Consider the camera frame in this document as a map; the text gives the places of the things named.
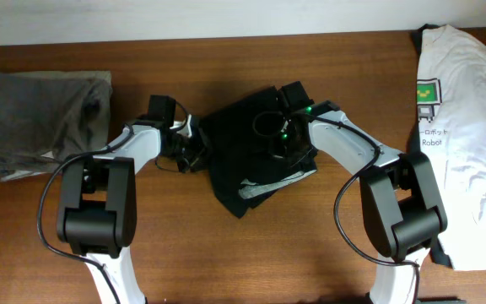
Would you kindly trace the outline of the black shorts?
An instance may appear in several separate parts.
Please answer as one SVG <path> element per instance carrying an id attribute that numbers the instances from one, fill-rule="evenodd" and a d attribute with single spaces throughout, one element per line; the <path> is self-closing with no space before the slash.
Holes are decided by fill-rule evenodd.
<path id="1" fill-rule="evenodd" d="M 311 154 L 296 165 L 273 160 L 269 143 L 290 115 L 312 106 L 301 82 L 270 87 L 204 117 L 200 128 L 210 140 L 208 171 L 217 200 L 241 218 L 283 187 L 317 172 Z"/>

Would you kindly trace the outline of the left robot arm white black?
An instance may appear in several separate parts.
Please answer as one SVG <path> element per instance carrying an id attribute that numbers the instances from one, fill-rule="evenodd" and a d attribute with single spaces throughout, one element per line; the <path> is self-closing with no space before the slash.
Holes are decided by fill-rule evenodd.
<path id="1" fill-rule="evenodd" d="M 197 117 L 175 120 L 181 103 L 153 95 L 148 110 L 128 122 L 104 148 L 66 160 L 57 211 L 57 236 L 70 246 L 67 257 L 89 269 L 104 303 L 145 303 L 132 265 L 138 221 L 136 175 L 160 156 L 192 167 L 204 150 Z"/>

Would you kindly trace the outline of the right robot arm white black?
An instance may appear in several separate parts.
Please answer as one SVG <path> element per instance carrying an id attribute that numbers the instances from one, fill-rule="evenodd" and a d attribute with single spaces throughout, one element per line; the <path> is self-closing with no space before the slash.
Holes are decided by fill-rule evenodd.
<path id="1" fill-rule="evenodd" d="M 429 157 L 384 145 L 353 124 L 335 103 L 316 104 L 301 82 L 282 87 L 278 101 L 282 139 L 302 139 L 351 175 L 335 198 L 333 219 L 348 246 L 376 266 L 369 302 L 418 302 L 421 265 L 448 225 Z M 378 252 L 375 258 L 340 227 L 340 203 L 354 182 L 359 184 L 364 230 Z"/>

